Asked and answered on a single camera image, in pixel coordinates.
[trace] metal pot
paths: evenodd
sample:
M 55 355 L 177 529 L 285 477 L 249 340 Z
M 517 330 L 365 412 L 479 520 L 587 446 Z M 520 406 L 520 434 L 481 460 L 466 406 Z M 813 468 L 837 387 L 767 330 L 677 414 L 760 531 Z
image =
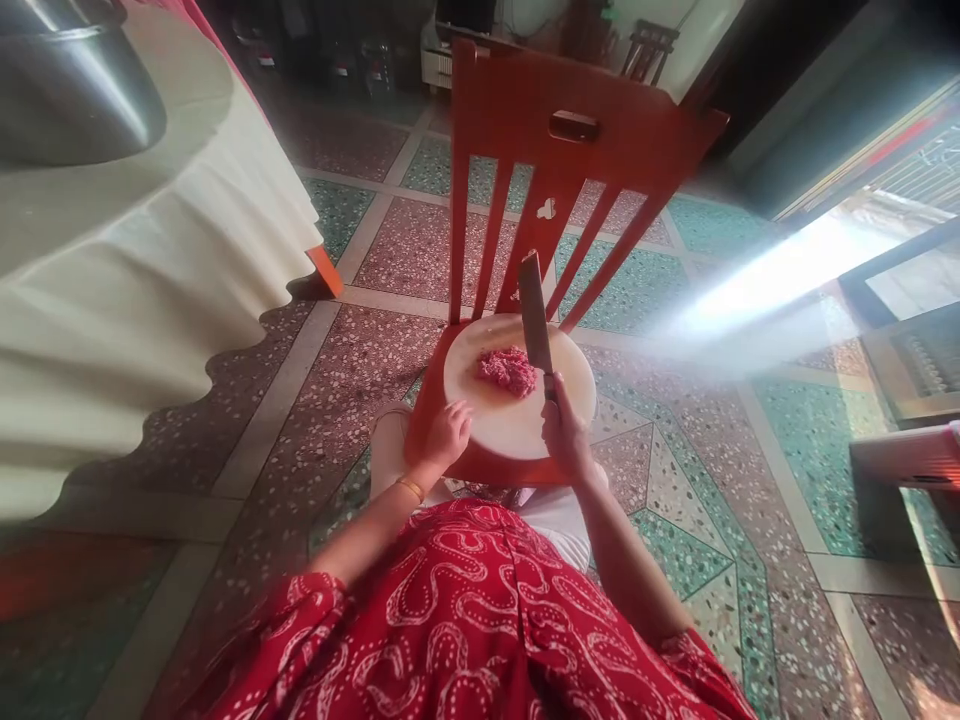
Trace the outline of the metal pot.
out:
M 146 150 L 163 101 L 117 0 L 0 0 L 0 156 L 46 165 Z

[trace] round cutting board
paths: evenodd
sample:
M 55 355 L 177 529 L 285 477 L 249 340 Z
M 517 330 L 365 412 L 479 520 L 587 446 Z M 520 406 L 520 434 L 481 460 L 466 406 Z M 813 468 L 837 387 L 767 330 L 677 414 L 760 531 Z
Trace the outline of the round cutting board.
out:
M 570 336 L 548 325 L 553 369 L 563 375 L 577 415 L 593 419 L 597 387 L 590 364 Z M 526 349 L 519 315 L 490 315 L 470 323 L 450 345 L 443 366 L 443 389 L 448 402 L 466 400 L 473 407 L 471 438 L 487 450 L 515 460 L 547 457 L 543 429 L 543 372 L 537 387 L 520 399 L 485 380 L 478 380 L 477 357 L 485 350 L 516 345 Z

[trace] bracelet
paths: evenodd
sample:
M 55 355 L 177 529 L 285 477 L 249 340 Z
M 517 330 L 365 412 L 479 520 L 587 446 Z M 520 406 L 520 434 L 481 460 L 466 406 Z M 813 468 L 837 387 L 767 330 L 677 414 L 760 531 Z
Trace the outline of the bracelet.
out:
M 421 488 L 419 485 L 413 482 L 413 480 L 407 480 L 407 478 L 402 477 L 399 480 L 397 480 L 397 485 L 403 485 L 405 488 L 410 490 L 410 492 L 416 495 L 418 505 L 423 503 L 423 499 L 424 499 L 423 488 Z

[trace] ground meat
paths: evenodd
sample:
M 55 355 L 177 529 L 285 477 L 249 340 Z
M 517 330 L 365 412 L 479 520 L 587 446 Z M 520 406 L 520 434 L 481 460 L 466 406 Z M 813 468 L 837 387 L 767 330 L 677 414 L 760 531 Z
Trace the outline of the ground meat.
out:
M 537 371 L 527 354 L 516 345 L 506 350 L 485 350 L 477 358 L 477 378 L 492 382 L 518 398 L 525 398 L 537 384 Z

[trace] white tablecloth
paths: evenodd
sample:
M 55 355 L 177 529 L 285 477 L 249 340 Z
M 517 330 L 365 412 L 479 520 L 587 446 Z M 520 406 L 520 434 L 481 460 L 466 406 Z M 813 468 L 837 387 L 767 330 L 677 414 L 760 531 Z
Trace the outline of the white tablecloth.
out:
M 124 29 L 165 137 L 102 165 L 0 168 L 0 520 L 42 513 L 73 468 L 133 450 L 150 412 L 205 395 L 207 360 L 262 339 L 322 243 L 219 52 L 157 8 Z

